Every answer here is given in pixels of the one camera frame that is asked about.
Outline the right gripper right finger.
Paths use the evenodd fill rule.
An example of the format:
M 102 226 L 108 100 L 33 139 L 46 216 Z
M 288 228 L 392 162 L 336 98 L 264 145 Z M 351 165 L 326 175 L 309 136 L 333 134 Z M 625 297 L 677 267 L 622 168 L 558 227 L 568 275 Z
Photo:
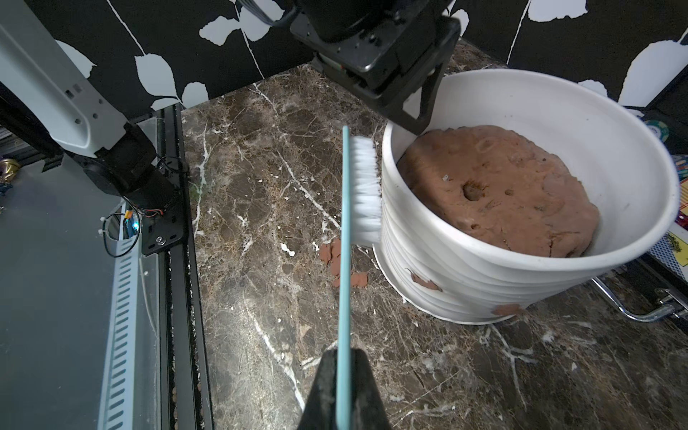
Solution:
M 380 392 L 367 354 L 352 350 L 352 410 L 354 430 L 391 430 Z

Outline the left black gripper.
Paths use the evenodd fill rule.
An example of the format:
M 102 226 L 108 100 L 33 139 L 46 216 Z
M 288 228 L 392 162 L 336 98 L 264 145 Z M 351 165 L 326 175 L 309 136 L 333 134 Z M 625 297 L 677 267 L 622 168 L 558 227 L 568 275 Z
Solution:
M 297 1 L 290 25 L 313 66 L 412 134 L 428 127 L 462 32 L 446 1 Z

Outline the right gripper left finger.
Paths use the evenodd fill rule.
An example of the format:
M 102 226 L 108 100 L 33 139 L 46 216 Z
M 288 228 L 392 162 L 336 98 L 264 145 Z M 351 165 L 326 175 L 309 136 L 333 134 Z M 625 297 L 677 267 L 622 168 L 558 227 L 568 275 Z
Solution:
M 337 349 L 321 357 L 297 430 L 336 429 Z

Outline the white ceramic flower pot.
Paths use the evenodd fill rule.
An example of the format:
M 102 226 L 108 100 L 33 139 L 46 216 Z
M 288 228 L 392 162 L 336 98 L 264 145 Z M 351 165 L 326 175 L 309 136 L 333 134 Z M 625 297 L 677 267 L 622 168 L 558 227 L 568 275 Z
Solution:
M 589 147 L 607 101 L 614 100 L 542 73 L 468 71 L 442 79 L 429 126 L 513 130 L 562 159 L 594 204 L 597 157 Z M 383 228 L 374 254 L 387 281 L 419 310 L 457 324 L 492 324 L 622 265 L 607 267 L 589 248 L 575 258 L 519 254 L 455 229 L 413 195 L 397 169 L 413 141 L 396 124 L 385 128 Z

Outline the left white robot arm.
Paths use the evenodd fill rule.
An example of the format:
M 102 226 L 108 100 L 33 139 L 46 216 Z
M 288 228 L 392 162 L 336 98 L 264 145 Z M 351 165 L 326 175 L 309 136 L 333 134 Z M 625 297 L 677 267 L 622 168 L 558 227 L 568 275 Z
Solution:
M 429 124 L 462 32 L 446 1 L 297 1 L 276 19 L 255 1 L 242 8 L 288 29 L 314 52 L 323 75 L 413 134 Z M 176 206 L 179 193 L 153 166 L 150 139 L 88 82 L 22 1 L 1 5 L 1 88 L 102 192 L 151 215 Z

